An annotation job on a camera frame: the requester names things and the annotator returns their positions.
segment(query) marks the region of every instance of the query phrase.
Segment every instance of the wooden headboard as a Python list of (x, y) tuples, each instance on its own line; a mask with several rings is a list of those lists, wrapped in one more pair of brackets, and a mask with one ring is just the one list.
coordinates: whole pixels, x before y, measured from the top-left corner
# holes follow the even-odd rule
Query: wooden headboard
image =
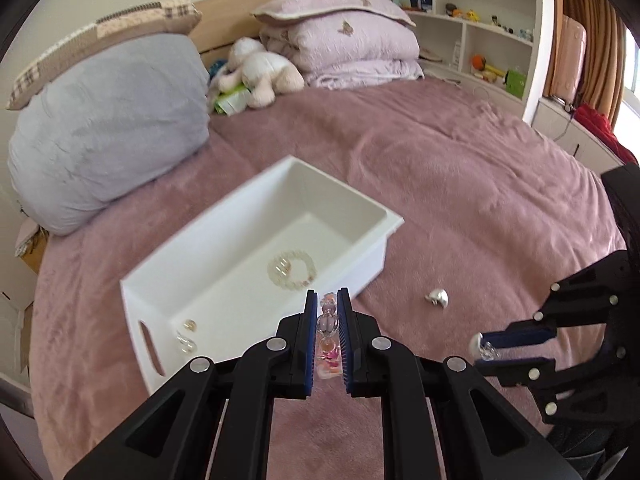
[(238, 38), (257, 38), (260, 23), (252, 10), (270, 0), (202, 0), (195, 3), (202, 20), (190, 34), (202, 62), (209, 66), (215, 59), (225, 57)]

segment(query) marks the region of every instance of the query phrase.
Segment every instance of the white plastic bin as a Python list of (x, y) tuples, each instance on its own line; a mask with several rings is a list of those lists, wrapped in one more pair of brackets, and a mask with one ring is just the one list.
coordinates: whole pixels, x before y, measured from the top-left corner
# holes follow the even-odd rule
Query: white plastic bin
[[(317, 269), (308, 288), (324, 294), (346, 286), (355, 296), (383, 269), (386, 240), (403, 222), (292, 156), (243, 184), (121, 282), (149, 392), (196, 355), (214, 362), (241, 356), (274, 335), (281, 318), (302, 312), (306, 288), (287, 290), (268, 276), (278, 254), (305, 251)], [(292, 275), (305, 270), (292, 262)], [(194, 332), (184, 329), (186, 320), (194, 320)], [(196, 343), (193, 354), (182, 351), (178, 332)]]

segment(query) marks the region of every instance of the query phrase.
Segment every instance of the bin handle hole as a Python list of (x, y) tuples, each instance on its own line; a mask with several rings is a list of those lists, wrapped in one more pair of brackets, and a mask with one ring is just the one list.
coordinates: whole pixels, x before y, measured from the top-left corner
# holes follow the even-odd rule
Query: bin handle hole
[(160, 359), (158, 357), (158, 352), (156, 352), (156, 346), (151, 339), (151, 332), (149, 332), (149, 329), (142, 321), (139, 321), (138, 324), (140, 325), (140, 332), (142, 332), (142, 337), (145, 339), (146, 351), (149, 352), (149, 357), (151, 357), (151, 364), (154, 366), (156, 372), (164, 377), (164, 368), (162, 368), (162, 364), (160, 363)]

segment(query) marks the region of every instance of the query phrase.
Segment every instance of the green box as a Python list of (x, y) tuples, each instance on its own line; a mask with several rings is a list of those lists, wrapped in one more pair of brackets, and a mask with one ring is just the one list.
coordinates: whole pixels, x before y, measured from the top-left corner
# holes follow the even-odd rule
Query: green box
[(522, 99), (524, 95), (524, 87), (527, 84), (527, 76), (521, 74), (517, 70), (509, 70), (507, 72), (507, 92), (515, 95), (518, 99)]

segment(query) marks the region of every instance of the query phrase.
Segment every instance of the red cloth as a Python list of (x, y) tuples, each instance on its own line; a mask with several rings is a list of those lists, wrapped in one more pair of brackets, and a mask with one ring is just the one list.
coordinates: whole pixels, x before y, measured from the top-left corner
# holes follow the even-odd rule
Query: red cloth
[(618, 142), (609, 120), (587, 104), (580, 105), (575, 111), (574, 119), (598, 137), (624, 163), (638, 163), (638, 160), (628, 149)]

